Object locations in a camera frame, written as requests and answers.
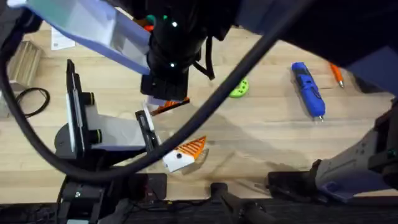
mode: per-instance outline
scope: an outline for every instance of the green gear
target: green gear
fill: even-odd
[[[249,90],[249,82],[244,78],[239,85],[229,94],[231,98],[240,98],[244,96]]]

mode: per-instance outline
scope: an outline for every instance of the white paper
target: white paper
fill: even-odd
[[[76,46],[76,42],[65,37],[57,29],[51,27],[51,50],[61,50]]]

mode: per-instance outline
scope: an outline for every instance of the wooden surface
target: wooden surface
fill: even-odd
[[[134,112],[141,109],[145,99],[139,93],[141,78],[136,72],[80,45],[51,51],[50,28],[46,25],[25,38],[44,50],[34,86],[47,89],[51,102],[29,121],[49,148],[54,148],[55,134],[67,122],[68,58],[76,65],[83,89],[95,93],[100,113],[135,119]],[[209,82],[194,68],[190,70],[192,103],[154,118],[162,139],[191,117],[258,38],[233,29],[224,42],[215,41],[216,79]],[[325,100],[324,123],[308,116],[292,82],[290,65],[299,61],[306,63]],[[346,73],[343,75],[345,89],[335,82],[326,61],[279,42],[249,74],[247,95],[226,100],[191,137],[208,136],[207,154],[202,163],[169,174],[168,198],[205,198],[214,181],[227,182],[230,191],[241,197],[268,197],[264,180],[269,171],[305,170],[314,160],[350,147],[373,126],[375,118],[389,109],[392,96],[364,95]],[[32,111],[41,102],[41,95],[29,96],[23,109]],[[0,120],[0,146],[0,203],[54,202],[63,174],[36,154],[13,118]],[[143,172],[167,173],[159,162]]]

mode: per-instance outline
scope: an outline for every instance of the black cable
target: black cable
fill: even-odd
[[[205,60],[206,60],[206,69],[207,69],[208,76],[209,76],[210,80],[213,80],[214,78],[216,78],[214,75],[213,62],[211,59],[212,52],[213,52],[213,37],[209,36],[209,37],[207,37],[207,40],[206,40]]]
[[[43,110],[46,109],[46,107],[47,107],[47,106],[49,105],[49,103],[50,103],[50,93],[49,93],[47,90],[45,90],[45,89],[43,89],[43,88],[32,87],[32,88],[28,88],[28,89],[22,91],[22,92],[15,98],[16,101],[18,102],[18,104],[21,103],[23,97],[26,96],[26,94],[31,93],[31,92],[33,92],[33,91],[39,91],[39,92],[44,96],[45,100],[44,100],[43,105],[42,105],[39,109],[37,109],[37,110],[35,110],[35,111],[31,112],[31,113],[26,113],[26,114],[24,114],[26,118],[30,118],[31,116],[35,116],[35,115],[37,115],[37,114],[43,112]]]
[[[211,53],[213,51],[213,38],[211,36],[207,37],[206,39],[206,55],[205,55],[205,60],[206,60],[206,68],[203,68],[198,62],[193,62],[192,65],[199,70],[199,72],[202,72],[205,74],[210,80],[215,79],[214,75],[214,70],[213,70],[213,62],[211,59]]]
[[[32,126],[26,120],[21,108],[12,93],[9,80],[6,74],[6,62],[3,57],[0,57],[0,88],[4,93],[11,113],[14,115],[22,132],[25,134],[28,141],[33,148],[45,159],[50,165],[54,166],[59,171],[66,175],[79,180],[101,182],[111,180],[117,177],[123,177],[136,173],[143,168],[155,163],[163,158],[171,150],[181,144],[186,138],[193,134],[224,102],[232,90],[239,84],[239,82],[250,72],[250,70],[260,61],[264,54],[276,43],[283,31],[288,28],[291,23],[310,5],[313,0],[299,1],[289,13],[281,16],[278,23],[276,23],[267,33],[265,33],[253,46],[253,48],[243,57],[235,69],[231,72],[229,77],[217,88],[217,90],[210,96],[209,99],[199,108],[199,110],[185,123],[172,137],[167,139],[162,145],[147,154],[143,158],[134,161],[124,167],[117,169],[104,170],[99,172],[92,172],[75,167],[66,161],[59,159],[42,140],[36,135]],[[20,42],[23,33],[16,32],[11,37],[12,41]]]

